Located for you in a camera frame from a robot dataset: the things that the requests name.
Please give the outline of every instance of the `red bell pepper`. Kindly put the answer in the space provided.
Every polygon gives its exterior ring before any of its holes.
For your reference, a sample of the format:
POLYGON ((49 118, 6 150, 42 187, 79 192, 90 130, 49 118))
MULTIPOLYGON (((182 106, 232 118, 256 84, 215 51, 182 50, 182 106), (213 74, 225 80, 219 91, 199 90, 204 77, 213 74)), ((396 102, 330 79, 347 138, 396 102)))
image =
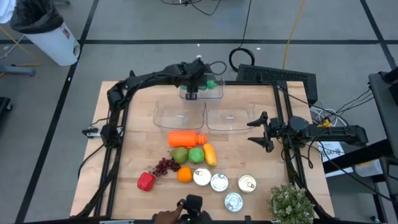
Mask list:
POLYGON ((155 176, 148 172, 143 172, 138 179, 137 187, 141 190, 150 191, 154 184, 155 176))

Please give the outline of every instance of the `butcher block tabletop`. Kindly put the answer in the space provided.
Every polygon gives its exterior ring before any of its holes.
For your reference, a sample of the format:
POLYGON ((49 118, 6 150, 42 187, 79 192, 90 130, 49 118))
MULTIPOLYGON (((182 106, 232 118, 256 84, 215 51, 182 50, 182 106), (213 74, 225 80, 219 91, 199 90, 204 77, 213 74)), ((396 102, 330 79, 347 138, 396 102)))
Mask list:
MULTIPOLYGON (((103 82, 99 91, 98 103, 93 121, 105 118, 108 114, 106 92, 116 82, 103 82)), ((307 101, 302 82, 288 82, 289 93, 303 101, 307 101)), ((284 119, 287 121, 283 94, 280 94, 284 119)), ((149 192, 137 188, 137 181, 144 171, 154 168, 158 161, 170 158, 172 150, 167 143, 167 133, 154 124, 155 106, 157 100, 181 100, 174 86, 153 86, 139 90, 133 97, 124 134, 124 143, 119 166, 119 175, 116 185, 112 219, 151 219, 153 214, 160 211, 174 210, 176 203, 188 194, 203 197, 202 210, 206 210, 213 220, 243 220, 250 215, 252 220, 271 220, 267 201, 271 197, 271 187, 288 183, 285 162, 280 157, 282 145, 274 139, 274 150, 267 153, 260 145, 248 141, 248 137, 261 137, 263 128, 253 128, 242 133, 210 134, 206 122, 202 132, 206 133, 217 156, 217 166, 207 164, 192 164, 187 162, 192 170, 197 167, 206 167, 212 174, 223 173, 228 177, 229 185, 224 192, 215 192, 210 185, 200 187, 193 181, 180 183, 177 173, 168 171, 167 175, 157 178, 153 189, 149 192), (238 179, 249 174, 256 179, 256 189, 251 193, 244 193, 238 187, 238 179), (225 208, 224 198, 230 192, 237 192, 243 198, 243 208, 232 213, 225 208)), ((308 105, 291 98, 292 110, 295 116, 311 121, 308 105)), ((269 118, 277 117, 274 91, 266 85, 227 85, 224 105, 236 105, 248 102, 255 105, 254 116, 260 117, 263 111, 269 118)), ((95 126, 100 128, 104 122, 95 126)), ((89 139, 85 157, 102 145, 101 138, 89 139)), ((105 150, 93 156, 81 170, 72 205, 71 215, 76 215, 89 202, 96 192, 104 161, 105 150)), ((308 189, 319 204, 330 215, 334 215, 330 194, 323 171, 319 152, 311 151, 313 169, 303 161, 303 168, 307 179, 308 189)), ((105 214, 108 190, 104 193, 101 214, 105 214)))

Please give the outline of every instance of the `human hand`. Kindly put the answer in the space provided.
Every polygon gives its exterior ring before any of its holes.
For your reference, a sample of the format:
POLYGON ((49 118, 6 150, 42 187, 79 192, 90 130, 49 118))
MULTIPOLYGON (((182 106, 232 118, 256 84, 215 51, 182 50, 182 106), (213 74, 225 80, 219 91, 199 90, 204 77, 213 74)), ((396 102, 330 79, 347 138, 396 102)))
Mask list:
POLYGON ((180 218, 183 205, 179 205, 175 211, 159 212, 155 217, 154 224, 176 224, 178 218, 180 218))

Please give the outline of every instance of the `tin can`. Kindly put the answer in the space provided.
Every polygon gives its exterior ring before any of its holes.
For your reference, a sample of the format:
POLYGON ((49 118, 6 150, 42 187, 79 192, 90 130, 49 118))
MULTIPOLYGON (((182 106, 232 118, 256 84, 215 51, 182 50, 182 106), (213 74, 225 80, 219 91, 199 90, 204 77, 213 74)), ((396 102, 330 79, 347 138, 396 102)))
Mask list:
POLYGON ((193 181, 199 186, 205 186, 210 183, 211 173, 206 168, 198 168, 193 173, 193 181))
POLYGON ((223 192, 228 187, 228 178, 224 174, 215 174, 210 181, 211 188, 223 192))
POLYGON ((243 199, 240 194, 232 192, 225 197, 224 204, 229 211, 238 212, 243 207, 243 199))
POLYGON ((239 178, 238 185, 243 192, 249 193, 256 188, 256 180, 250 175, 243 175, 239 178))

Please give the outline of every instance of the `orange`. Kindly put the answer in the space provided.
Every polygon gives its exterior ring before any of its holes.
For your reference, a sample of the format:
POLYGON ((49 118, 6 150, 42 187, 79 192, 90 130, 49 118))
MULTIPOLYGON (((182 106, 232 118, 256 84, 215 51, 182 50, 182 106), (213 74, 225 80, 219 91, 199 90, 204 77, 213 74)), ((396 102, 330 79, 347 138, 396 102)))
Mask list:
POLYGON ((188 183, 192 181, 192 170, 189 167, 181 167, 177 173, 179 182, 188 183))

